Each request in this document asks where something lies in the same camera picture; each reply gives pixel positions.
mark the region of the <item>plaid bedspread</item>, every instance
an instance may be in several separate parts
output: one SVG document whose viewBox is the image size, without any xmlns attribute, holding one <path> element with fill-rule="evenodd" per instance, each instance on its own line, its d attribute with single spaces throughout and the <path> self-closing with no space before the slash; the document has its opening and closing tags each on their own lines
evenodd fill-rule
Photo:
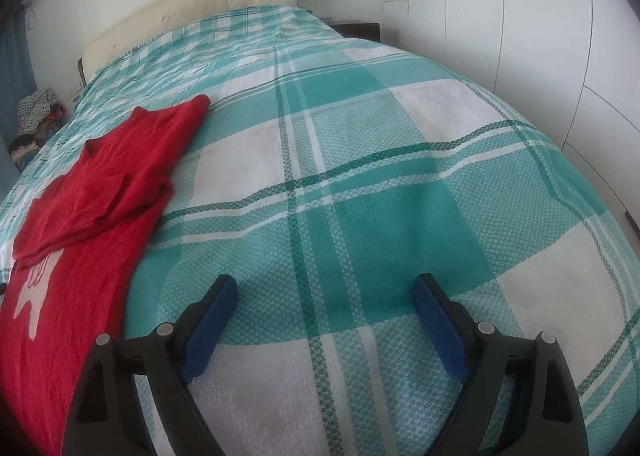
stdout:
<svg viewBox="0 0 640 456">
<path fill-rule="evenodd" d="M 175 320 L 220 273 L 238 281 L 191 385 L 228 454 L 423 454 L 460 391 L 409 301 L 425 271 L 503 333 L 553 332 L 590 453 L 612 447 L 639 408 L 640 264 L 593 189 L 492 93 L 301 9 L 220 14 L 100 70 L 0 207 L 2 278 L 31 200 L 85 140 L 135 105 L 200 93 L 213 102 L 131 282 L 126 332 Z"/>
</svg>

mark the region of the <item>blue gripper pad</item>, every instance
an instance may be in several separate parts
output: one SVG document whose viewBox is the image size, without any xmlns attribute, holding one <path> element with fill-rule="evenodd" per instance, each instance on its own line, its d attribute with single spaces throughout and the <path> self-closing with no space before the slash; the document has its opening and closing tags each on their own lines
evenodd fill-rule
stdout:
<svg viewBox="0 0 640 456">
<path fill-rule="evenodd" d="M 227 277 L 220 292 L 185 344 L 184 363 L 180 376 L 187 384 L 206 369 L 237 303 L 238 286 L 233 277 Z"/>
<path fill-rule="evenodd" d="M 465 343 L 422 276 L 418 276 L 414 281 L 411 288 L 411 301 L 445 370 L 464 384 L 470 374 L 465 360 Z"/>
</svg>

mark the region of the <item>nightstand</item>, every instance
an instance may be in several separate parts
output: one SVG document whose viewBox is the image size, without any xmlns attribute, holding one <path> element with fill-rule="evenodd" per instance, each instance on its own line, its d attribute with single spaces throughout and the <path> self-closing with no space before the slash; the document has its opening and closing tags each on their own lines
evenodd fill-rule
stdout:
<svg viewBox="0 0 640 456">
<path fill-rule="evenodd" d="M 329 21 L 327 24 L 347 39 L 380 42 L 380 24 L 377 22 Z"/>
</svg>

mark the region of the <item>headboard frame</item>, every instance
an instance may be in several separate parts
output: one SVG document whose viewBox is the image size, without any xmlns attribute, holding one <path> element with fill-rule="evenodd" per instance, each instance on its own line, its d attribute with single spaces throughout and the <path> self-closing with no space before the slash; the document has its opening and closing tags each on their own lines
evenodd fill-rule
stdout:
<svg viewBox="0 0 640 456">
<path fill-rule="evenodd" d="M 295 6 L 296 0 L 158 0 L 98 36 L 78 60 L 82 85 L 133 47 L 180 26 L 249 6 Z"/>
</svg>

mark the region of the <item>white print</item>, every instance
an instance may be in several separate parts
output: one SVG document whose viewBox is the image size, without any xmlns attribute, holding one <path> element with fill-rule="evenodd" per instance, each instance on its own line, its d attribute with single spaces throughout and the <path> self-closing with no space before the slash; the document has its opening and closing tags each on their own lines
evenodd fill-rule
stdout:
<svg viewBox="0 0 640 456">
<path fill-rule="evenodd" d="M 18 304 L 15 306 L 14 319 L 18 316 L 22 308 L 24 308 L 24 305 L 30 302 L 31 312 L 29 315 L 29 338 L 32 341 L 36 338 L 36 333 L 38 331 L 40 311 L 42 310 L 44 299 L 47 296 L 51 273 L 56 267 L 56 264 L 64 251 L 65 249 L 63 248 L 59 251 L 52 252 L 38 264 L 31 266 L 27 280 L 22 285 L 20 295 L 18 295 Z"/>
</svg>

